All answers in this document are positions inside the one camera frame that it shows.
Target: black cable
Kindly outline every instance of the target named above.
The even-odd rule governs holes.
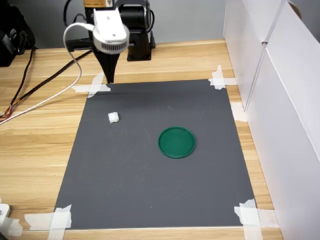
[[[154,28],[154,25],[155,25],[155,13],[151,9],[150,9],[150,12],[152,15],[152,23],[151,23],[149,30],[146,32],[147,34],[151,32],[151,30]]]
[[[83,59],[85,56],[89,55],[90,53],[92,53],[92,50],[86,51],[84,54],[78,56],[76,58],[77,61]],[[57,71],[55,74],[53,74],[52,76],[48,77],[46,80],[44,80],[43,82],[39,83],[37,86],[35,86],[34,88],[32,88],[30,91],[28,91],[26,94],[24,94],[22,97],[19,98],[19,101],[25,99],[26,97],[30,96],[31,94],[33,94],[35,91],[37,91],[39,88],[41,88],[42,86],[44,86],[45,84],[49,83],[52,79],[56,78],[57,76],[59,76],[61,73],[63,73],[66,69],[68,69],[70,66],[72,66],[75,62],[73,60],[71,60],[70,62],[68,62],[63,68],[61,68],[59,71]]]
[[[73,24],[77,21],[77,17],[82,17],[83,20],[87,21],[86,17],[82,14],[82,13],[78,13],[77,15],[75,15],[74,19],[73,19]]]
[[[13,97],[11,103],[10,103],[11,106],[12,106],[12,104],[14,104],[15,100],[17,99],[17,97],[18,97],[18,95],[19,95],[19,93],[20,93],[20,91],[21,91],[21,89],[22,89],[22,87],[23,87],[23,85],[25,83],[26,76],[27,76],[27,71],[28,71],[28,68],[30,66],[30,63],[31,63],[32,57],[34,55],[34,52],[35,52],[35,48],[31,47],[31,53],[30,53],[29,62],[28,62],[28,64],[26,65],[26,67],[24,69],[24,73],[23,73],[21,84],[20,84],[18,90],[16,91],[16,94],[14,95],[14,97]]]
[[[68,10],[68,6],[69,6],[69,3],[71,2],[72,0],[67,0],[65,5],[64,5],[64,9],[63,9],[63,23],[66,27],[68,27],[68,24],[67,24],[67,10]]]

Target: white cube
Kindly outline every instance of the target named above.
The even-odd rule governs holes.
[[[111,112],[108,114],[111,124],[119,122],[119,116],[117,112]]]

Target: wire bundle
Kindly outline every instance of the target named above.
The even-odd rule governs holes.
[[[76,58],[77,61],[83,59],[85,56],[89,55],[90,53],[92,53],[92,50],[89,50],[87,52],[85,52],[84,54],[78,56]],[[23,74],[23,78],[21,81],[21,84],[19,86],[19,89],[17,90],[16,94],[14,95],[13,99],[11,100],[9,106],[7,107],[7,109],[5,111],[3,111],[2,113],[0,113],[0,123],[7,120],[8,118],[11,117],[14,108],[22,101],[25,100],[27,97],[29,97],[31,94],[33,94],[35,91],[37,91],[39,88],[41,88],[42,86],[44,86],[45,84],[49,83],[51,80],[53,80],[54,78],[56,78],[57,76],[59,76],[61,73],[63,73],[66,69],[68,69],[70,66],[72,66],[75,62],[72,60],[70,62],[68,62],[64,67],[62,67],[59,71],[57,71],[55,74],[53,74],[52,76],[48,77],[46,80],[44,80],[43,82],[41,82],[40,84],[38,84],[37,86],[35,86],[34,88],[32,88],[30,91],[28,91],[26,94],[24,94],[23,96],[21,96],[20,98],[17,99],[24,83],[25,83],[25,79],[27,76],[27,72],[28,72],[28,68],[30,66],[30,63],[32,61],[33,55],[35,54],[35,48],[31,49],[31,53],[30,53],[30,59],[28,64],[25,67],[24,70],[24,74]]]

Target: white cable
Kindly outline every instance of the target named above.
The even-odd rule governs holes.
[[[91,25],[91,24],[86,24],[86,23],[81,23],[81,22],[75,22],[75,23],[69,25],[69,26],[65,29],[64,34],[63,34],[63,43],[64,43],[64,47],[65,47],[67,50],[68,50],[67,44],[66,44],[66,41],[67,41],[67,33],[68,33],[68,31],[69,31],[72,27],[74,27],[74,26],[80,26],[80,27],[83,27],[83,28],[85,28],[85,29],[87,29],[87,30],[89,30],[89,31],[92,31],[92,29],[93,29],[93,27],[94,27],[94,26]],[[22,114],[25,114],[25,113],[27,113],[27,112],[29,112],[29,111],[37,108],[38,106],[46,103],[47,101],[55,98],[56,96],[64,93],[65,91],[67,91],[69,88],[71,88],[73,85],[75,85],[75,84],[78,82],[78,80],[81,78],[81,75],[82,75],[81,66],[79,65],[79,63],[78,63],[78,61],[75,59],[75,57],[72,55],[72,53],[69,52],[69,51],[68,51],[68,53],[69,53],[69,55],[71,56],[71,58],[73,59],[73,61],[77,64],[77,66],[78,66],[79,69],[80,69],[80,73],[79,73],[78,78],[77,78],[70,86],[66,87],[66,88],[63,89],[62,91],[58,92],[57,94],[55,94],[55,95],[47,98],[46,100],[44,100],[44,101],[42,101],[42,102],[39,102],[38,104],[36,104],[36,105],[34,105],[34,106],[32,106],[32,107],[30,107],[30,108],[28,108],[28,109],[26,109],[26,110],[24,110],[24,111],[22,111],[22,112],[19,112],[19,113],[16,114],[16,115],[13,115],[13,116],[9,117],[8,119],[0,122],[0,125],[6,123],[6,122],[8,122],[8,121],[10,121],[11,119],[14,119],[14,118],[16,118],[16,117],[18,117],[18,116],[20,116],[20,115],[22,115]]]

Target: black bag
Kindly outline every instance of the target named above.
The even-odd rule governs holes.
[[[36,39],[24,16],[7,0],[0,0],[0,67],[11,64],[16,55],[31,49]]]

